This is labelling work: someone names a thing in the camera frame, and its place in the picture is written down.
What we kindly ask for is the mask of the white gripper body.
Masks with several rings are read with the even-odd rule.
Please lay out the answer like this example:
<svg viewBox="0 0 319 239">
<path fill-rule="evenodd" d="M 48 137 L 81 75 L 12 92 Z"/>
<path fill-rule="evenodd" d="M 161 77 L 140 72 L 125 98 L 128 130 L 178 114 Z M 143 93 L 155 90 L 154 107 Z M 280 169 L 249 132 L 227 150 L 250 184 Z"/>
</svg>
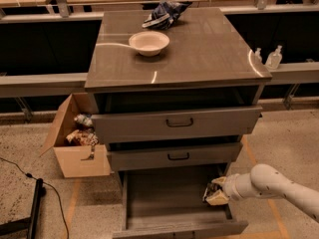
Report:
<svg viewBox="0 0 319 239">
<path fill-rule="evenodd" d="M 249 175 L 232 174 L 227 176 L 222 189 L 231 200 L 246 198 L 249 192 Z"/>
</svg>

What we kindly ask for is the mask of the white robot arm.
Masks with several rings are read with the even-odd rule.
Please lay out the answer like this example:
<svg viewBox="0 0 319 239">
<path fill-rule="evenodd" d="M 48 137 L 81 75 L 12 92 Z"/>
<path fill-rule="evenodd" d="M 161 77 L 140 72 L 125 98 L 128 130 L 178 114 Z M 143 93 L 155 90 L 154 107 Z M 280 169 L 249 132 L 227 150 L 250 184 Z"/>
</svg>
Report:
<svg viewBox="0 0 319 239">
<path fill-rule="evenodd" d="M 202 201 L 220 206 L 246 198 L 283 198 L 319 222 L 319 192 L 288 179 L 268 164 L 257 164 L 249 173 L 214 178 L 207 184 Z"/>
</svg>

